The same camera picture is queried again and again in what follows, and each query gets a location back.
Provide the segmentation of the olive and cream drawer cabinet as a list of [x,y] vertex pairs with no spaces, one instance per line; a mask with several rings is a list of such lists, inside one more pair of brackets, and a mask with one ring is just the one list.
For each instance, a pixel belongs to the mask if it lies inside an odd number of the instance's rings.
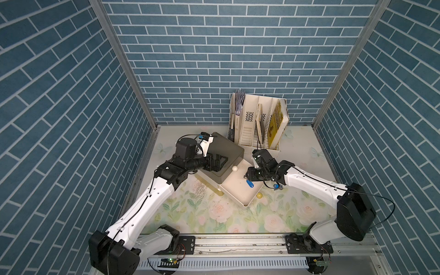
[[218,196],[223,196],[221,185],[233,172],[233,166],[238,166],[244,159],[245,150],[218,132],[213,132],[213,142],[209,145],[208,153],[214,157],[214,163],[221,166],[220,171],[199,170],[195,177],[205,184]]

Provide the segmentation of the blue tag key bunch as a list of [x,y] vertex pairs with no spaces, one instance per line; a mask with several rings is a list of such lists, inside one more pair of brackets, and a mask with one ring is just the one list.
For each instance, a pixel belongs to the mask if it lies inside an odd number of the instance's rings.
[[247,183],[247,185],[250,187],[250,188],[254,188],[254,184],[253,184],[253,182],[251,182],[250,180],[246,180],[246,183]]

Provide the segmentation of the cream drawer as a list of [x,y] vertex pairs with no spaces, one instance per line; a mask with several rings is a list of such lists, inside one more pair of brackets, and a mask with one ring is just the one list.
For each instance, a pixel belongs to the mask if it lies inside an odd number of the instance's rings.
[[264,186],[263,182],[253,182],[254,188],[250,188],[246,183],[245,174],[249,167],[253,167],[249,162],[243,159],[239,164],[238,171],[229,169],[229,176],[218,185],[219,189],[227,195],[232,201],[243,209],[247,208]]

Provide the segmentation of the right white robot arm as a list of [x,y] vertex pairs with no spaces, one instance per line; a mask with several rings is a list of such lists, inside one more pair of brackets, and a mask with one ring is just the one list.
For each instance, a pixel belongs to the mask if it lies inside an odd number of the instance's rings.
[[248,168],[244,178],[251,182],[273,182],[274,190],[294,187],[304,191],[336,210],[336,215],[323,222],[313,222],[301,236],[307,250],[334,239],[347,237],[363,241],[377,214],[369,194],[361,185],[338,184],[307,173],[294,163],[277,162],[268,150],[252,152],[254,167]]

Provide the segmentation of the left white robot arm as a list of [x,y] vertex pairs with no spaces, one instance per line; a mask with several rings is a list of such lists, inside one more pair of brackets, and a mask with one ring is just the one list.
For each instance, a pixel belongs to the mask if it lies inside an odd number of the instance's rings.
[[179,231],[163,225],[145,237],[140,234],[156,211],[189,176],[199,170],[222,170],[227,157],[209,152],[216,134],[184,135],[173,157],[155,171],[140,198],[106,231],[95,231],[88,241],[91,266],[104,275],[131,275],[141,258],[178,250]]

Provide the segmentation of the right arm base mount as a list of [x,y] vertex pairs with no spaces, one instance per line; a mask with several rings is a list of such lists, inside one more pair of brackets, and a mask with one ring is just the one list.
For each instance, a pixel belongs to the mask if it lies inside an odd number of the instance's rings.
[[331,242],[318,244],[310,235],[311,229],[317,224],[312,223],[304,233],[291,233],[285,236],[288,254],[332,254]]

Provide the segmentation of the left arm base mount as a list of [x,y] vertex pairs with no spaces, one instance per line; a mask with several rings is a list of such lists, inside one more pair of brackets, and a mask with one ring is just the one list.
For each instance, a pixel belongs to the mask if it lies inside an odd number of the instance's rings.
[[183,252],[189,255],[194,254],[195,236],[181,235],[177,229],[169,225],[162,225],[159,229],[170,233],[172,238],[169,246],[165,250],[157,252],[155,255],[177,255]]

